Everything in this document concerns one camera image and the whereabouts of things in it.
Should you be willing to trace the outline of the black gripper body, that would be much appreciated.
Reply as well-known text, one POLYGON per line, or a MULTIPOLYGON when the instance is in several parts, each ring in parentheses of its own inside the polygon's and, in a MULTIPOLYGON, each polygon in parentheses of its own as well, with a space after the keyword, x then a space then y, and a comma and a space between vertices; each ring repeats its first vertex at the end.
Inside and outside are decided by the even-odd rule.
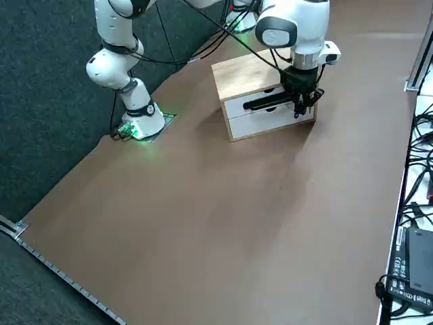
POLYGON ((280 83, 288 93, 311 93, 316 88, 318 69, 301 70, 288 66, 280 72, 280 83))

